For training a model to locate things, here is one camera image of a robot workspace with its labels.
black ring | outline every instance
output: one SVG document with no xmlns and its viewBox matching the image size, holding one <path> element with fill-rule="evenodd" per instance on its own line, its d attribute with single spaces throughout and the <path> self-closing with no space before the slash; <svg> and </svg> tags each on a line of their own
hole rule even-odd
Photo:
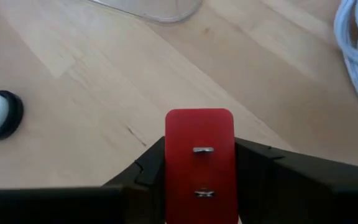
<svg viewBox="0 0 358 224">
<path fill-rule="evenodd" d="M 22 121 L 24 106 L 22 100 L 10 91 L 0 90 L 0 95 L 5 98 L 9 105 L 7 117 L 0 127 L 0 140 L 12 135 Z"/>
</svg>

clear plastic container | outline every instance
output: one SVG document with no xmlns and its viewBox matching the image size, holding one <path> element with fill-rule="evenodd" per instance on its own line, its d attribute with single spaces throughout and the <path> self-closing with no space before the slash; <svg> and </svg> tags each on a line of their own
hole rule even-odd
<svg viewBox="0 0 358 224">
<path fill-rule="evenodd" d="M 201 0 L 90 0 L 158 22 L 177 22 L 194 13 Z"/>
</svg>

wooden surface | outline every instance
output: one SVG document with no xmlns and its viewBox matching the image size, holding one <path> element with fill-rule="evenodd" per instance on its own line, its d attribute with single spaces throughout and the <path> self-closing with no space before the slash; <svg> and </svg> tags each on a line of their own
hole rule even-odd
<svg viewBox="0 0 358 224">
<path fill-rule="evenodd" d="M 227 108 L 240 138 L 358 165 L 338 4 L 205 0 L 158 24 L 85 0 L 0 0 L 0 89 L 26 108 L 0 142 L 0 187 L 101 185 L 173 108 Z"/>
</svg>

